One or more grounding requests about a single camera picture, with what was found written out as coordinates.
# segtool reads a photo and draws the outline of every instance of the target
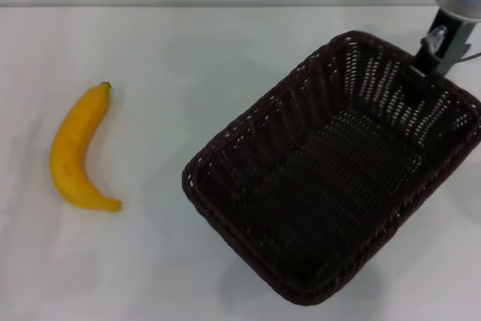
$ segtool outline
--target woven basket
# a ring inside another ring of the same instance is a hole
[[[479,143],[481,104],[450,81],[405,102],[411,59],[337,36],[183,172],[198,212],[295,304],[343,287]]]

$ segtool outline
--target white table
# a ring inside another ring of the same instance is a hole
[[[320,45],[361,29],[411,53],[436,8],[0,9],[0,319],[453,321],[479,318],[481,152],[360,274],[299,307],[200,217],[183,166]],[[481,49],[481,32],[472,36]],[[456,83],[481,96],[481,60]],[[118,214],[50,185],[47,152],[83,91],[113,85],[86,167]]]

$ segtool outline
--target basket bottom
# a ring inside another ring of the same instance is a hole
[[[291,147],[248,194],[233,190],[230,221],[289,278],[310,283],[359,249],[422,161],[375,120],[342,111]]]

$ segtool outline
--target cable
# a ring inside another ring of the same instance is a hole
[[[472,56],[466,56],[464,58],[461,58],[456,63],[467,62],[468,60],[473,60],[475,58],[478,58],[479,56],[481,56],[481,52],[473,54]]]

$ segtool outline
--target banana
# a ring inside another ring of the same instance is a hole
[[[104,197],[83,170],[90,138],[108,109],[110,84],[88,89],[63,120],[50,149],[49,168],[53,184],[68,202],[90,210],[117,212],[120,201]]]

